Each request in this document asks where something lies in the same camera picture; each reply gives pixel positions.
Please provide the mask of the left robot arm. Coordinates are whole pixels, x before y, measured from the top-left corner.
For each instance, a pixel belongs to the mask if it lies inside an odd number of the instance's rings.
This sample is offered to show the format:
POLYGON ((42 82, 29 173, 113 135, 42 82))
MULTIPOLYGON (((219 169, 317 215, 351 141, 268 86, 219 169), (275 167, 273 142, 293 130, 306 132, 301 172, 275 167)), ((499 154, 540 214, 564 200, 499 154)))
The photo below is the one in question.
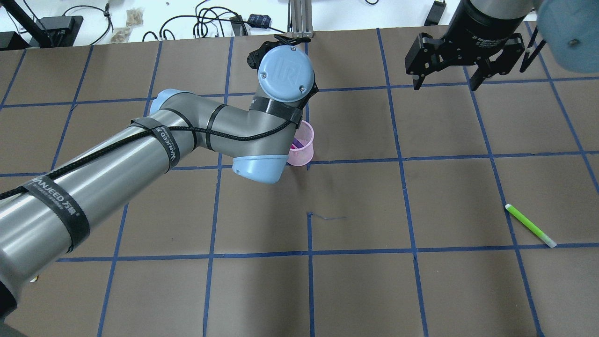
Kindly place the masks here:
POLYGON ((282 176, 303 109, 317 93, 308 37, 276 35, 248 54, 257 90, 247 110, 166 89, 147 117, 49 173, 1 194, 1 318, 23 287, 196 148, 229 156, 251 181, 282 176))

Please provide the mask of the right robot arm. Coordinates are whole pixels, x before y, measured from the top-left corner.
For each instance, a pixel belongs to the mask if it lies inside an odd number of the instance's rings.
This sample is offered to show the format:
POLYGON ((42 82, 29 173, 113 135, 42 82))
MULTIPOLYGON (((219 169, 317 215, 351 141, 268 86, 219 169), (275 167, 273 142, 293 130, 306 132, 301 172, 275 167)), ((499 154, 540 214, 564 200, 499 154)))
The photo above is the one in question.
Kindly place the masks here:
POLYGON ((524 72, 548 45, 565 70, 598 71, 596 0, 462 0, 439 39, 420 33, 404 63, 413 87, 450 66, 477 66, 472 90, 494 75, 507 75, 518 60, 524 72))

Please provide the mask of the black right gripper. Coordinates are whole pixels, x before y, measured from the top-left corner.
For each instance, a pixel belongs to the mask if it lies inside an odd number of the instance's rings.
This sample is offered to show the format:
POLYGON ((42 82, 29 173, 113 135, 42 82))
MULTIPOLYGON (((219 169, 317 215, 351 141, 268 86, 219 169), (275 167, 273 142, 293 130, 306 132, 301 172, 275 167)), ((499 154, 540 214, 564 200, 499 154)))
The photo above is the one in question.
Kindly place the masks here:
POLYGON ((494 75, 509 74, 526 49, 516 32, 526 15, 525 0, 460 1, 441 38, 420 33, 407 52, 404 64, 413 89, 450 66, 477 66, 469 81, 472 91, 494 75))

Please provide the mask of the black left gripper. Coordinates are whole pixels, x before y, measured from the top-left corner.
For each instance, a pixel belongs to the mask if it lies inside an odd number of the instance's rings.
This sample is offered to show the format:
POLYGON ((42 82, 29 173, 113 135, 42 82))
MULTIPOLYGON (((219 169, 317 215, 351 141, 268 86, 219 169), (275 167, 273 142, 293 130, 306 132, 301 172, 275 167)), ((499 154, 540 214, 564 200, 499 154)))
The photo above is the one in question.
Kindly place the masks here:
POLYGON ((251 51, 247 57, 248 66, 257 70, 263 61, 263 58, 267 55, 269 51, 279 46, 290 46, 295 47, 296 45, 302 44, 305 42, 304 37, 288 37, 284 35, 274 35, 275 41, 265 41, 259 49, 256 51, 251 51))

